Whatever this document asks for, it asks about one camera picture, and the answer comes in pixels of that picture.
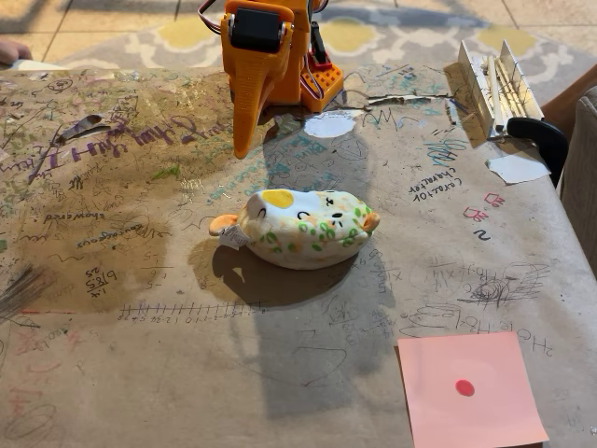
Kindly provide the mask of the person's hand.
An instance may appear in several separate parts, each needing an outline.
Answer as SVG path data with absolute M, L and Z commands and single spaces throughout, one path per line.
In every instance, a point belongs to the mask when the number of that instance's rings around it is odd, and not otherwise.
M 11 66 L 19 60 L 32 59 L 32 52 L 26 45 L 9 39 L 0 41 L 0 64 Z

